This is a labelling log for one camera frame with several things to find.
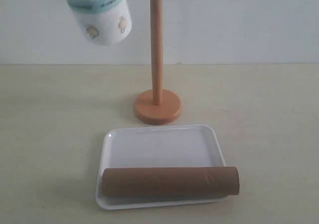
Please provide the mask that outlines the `brown cardboard tube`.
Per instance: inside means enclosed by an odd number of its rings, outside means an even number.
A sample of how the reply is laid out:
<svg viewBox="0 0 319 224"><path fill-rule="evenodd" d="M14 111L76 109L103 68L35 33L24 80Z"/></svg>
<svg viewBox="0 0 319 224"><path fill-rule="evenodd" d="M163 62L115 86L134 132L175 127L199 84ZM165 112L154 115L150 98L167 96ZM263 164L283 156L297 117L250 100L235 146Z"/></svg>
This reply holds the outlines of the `brown cardboard tube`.
<svg viewBox="0 0 319 224"><path fill-rule="evenodd" d="M237 196L236 167L108 168L103 171L104 197Z"/></svg>

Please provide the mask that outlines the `printed white paper towel roll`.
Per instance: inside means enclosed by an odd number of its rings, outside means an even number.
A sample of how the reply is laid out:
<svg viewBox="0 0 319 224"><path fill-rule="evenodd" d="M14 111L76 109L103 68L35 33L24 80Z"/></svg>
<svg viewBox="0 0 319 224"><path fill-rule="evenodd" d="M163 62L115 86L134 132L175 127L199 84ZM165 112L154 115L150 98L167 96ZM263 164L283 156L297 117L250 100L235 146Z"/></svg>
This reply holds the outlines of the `printed white paper towel roll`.
<svg viewBox="0 0 319 224"><path fill-rule="evenodd" d="M123 41L132 30L127 0L66 0L84 37L96 45Z"/></svg>

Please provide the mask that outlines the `wooden paper towel holder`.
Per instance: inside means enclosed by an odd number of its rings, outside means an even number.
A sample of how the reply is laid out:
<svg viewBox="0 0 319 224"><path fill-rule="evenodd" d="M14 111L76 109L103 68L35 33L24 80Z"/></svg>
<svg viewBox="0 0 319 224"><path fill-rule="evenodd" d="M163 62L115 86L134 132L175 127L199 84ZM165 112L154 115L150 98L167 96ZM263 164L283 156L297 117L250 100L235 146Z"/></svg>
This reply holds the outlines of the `wooden paper towel holder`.
<svg viewBox="0 0 319 224"><path fill-rule="evenodd" d="M150 0L152 89L134 101L135 116L144 123L162 125L181 114L177 94L163 88L163 8L162 0Z"/></svg>

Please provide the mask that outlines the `white plastic tray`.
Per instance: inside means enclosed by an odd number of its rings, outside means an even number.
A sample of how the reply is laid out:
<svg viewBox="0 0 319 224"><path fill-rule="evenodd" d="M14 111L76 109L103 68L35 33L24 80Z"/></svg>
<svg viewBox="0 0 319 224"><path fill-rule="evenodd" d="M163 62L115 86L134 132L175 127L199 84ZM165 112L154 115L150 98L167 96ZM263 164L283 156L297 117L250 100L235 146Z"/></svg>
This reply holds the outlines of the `white plastic tray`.
<svg viewBox="0 0 319 224"><path fill-rule="evenodd" d="M96 202L105 210L167 207L224 201L228 196L103 197L107 168L225 166L214 130L204 124L119 128L105 135L96 184Z"/></svg>

